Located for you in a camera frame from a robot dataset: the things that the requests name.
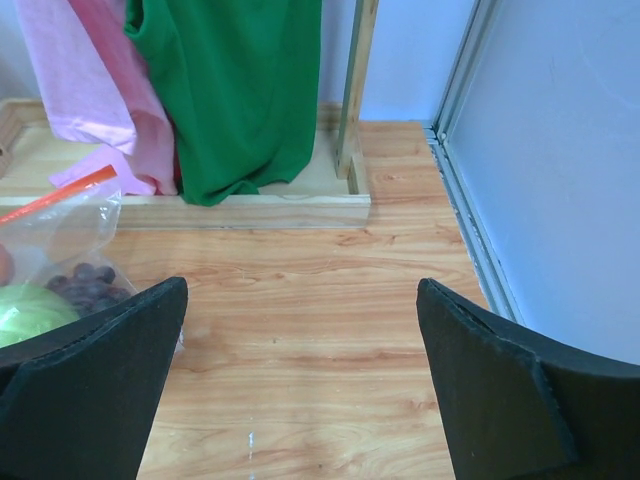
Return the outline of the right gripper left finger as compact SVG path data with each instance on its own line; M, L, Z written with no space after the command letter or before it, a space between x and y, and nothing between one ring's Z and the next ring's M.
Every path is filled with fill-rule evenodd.
M136 478L187 304L171 277L2 348L2 478Z

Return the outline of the orange pumpkin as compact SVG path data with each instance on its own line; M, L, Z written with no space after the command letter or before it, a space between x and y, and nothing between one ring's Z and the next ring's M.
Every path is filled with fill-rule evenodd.
M4 245L0 245L0 286L9 285L15 275L13 256Z

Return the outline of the green apple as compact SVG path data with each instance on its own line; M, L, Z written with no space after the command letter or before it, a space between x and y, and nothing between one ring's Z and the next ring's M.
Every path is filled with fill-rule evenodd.
M36 285L1 288L1 347L34 338L79 319L60 295Z

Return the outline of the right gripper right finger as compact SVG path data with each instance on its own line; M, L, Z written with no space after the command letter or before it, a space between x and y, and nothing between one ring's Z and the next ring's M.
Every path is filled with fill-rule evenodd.
M635 479L639 368L536 333L434 279L417 316L459 479Z

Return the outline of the purple grape bunch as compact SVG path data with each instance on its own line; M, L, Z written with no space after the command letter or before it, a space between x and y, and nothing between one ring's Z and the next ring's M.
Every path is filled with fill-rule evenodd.
M111 308L134 294L134 289L106 264L81 262L68 275L55 275L45 287L67 300L80 317Z

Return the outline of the clear zip top bag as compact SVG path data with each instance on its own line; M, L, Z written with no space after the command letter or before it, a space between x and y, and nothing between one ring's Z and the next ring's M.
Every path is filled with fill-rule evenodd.
M116 172L107 166L3 215L1 245L15 263L9 285L46 288L51 277L87 262L114 267L135 294L103 254L115 236L121 200Z

